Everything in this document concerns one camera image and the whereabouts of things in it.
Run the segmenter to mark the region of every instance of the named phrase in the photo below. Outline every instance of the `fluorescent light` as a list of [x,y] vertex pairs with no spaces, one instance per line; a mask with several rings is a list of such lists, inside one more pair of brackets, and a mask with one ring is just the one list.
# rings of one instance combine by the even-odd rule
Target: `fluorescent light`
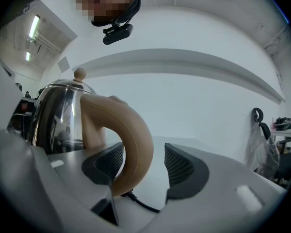
[[30,53],[27,52],[27,53],[26,53],[26,60],[29,61],[29,58],[30,58]]
[[31,25],[30,32],[29,32],[29,37],[31,37],[31,38],[33,38],[33,34],[35,31],[35,28],[37,27],[39,19],[40,19],[39,16],[35,16],[33,21],[32,21],[32,25]]
[[73,103],[71,104],[72,114],[74,115]]

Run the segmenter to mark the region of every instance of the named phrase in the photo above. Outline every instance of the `helmet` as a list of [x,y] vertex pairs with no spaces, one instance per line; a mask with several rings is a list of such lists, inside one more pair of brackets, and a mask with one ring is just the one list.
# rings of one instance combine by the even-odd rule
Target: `helmet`
[[274,128],[279,131],[291,128],[291,118],[277,118],[274,122]]

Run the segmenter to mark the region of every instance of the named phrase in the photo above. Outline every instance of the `white table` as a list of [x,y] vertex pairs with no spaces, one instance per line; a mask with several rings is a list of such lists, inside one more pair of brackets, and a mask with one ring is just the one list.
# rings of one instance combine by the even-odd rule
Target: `white table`
[[277,130],[271,130],[271,135],[274,135],[274,142],[276,140],[276,136],[284,136],[284,137],[291,137],[291,130],[282,130],[282,131],[277,131]]

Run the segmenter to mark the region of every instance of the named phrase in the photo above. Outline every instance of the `black cable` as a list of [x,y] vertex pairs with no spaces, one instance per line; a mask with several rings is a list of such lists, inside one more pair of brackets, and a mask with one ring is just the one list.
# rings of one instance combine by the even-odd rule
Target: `black cable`
[[152,212],[155,212],[155,213],[160,212],[160,210],[152,208],[151,206],[148,206],[148,205],[142,203],[141,201],[139,201],[137,199],[137,197],[132,193],[132,190],[130,192],[127,192],[127,193],[122,195],[122,197],[126,197],[126,196],[129,197],[132,201],[135,201],[137,204],[141,205],[142,207],[144,207]]

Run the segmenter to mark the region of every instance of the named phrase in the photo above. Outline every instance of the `beige kettle handle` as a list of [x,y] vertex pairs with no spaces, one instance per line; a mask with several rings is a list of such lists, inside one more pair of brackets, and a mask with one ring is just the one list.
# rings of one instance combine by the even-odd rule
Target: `beige kettle handle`
[[112,185],[113,196],[133,189],[146,175],[153,158],[153,139],[141,116],[118,97],[81,96],[83,142],[92,148],[105,144],[103,127],[115,131],[123,141],[126,159]]

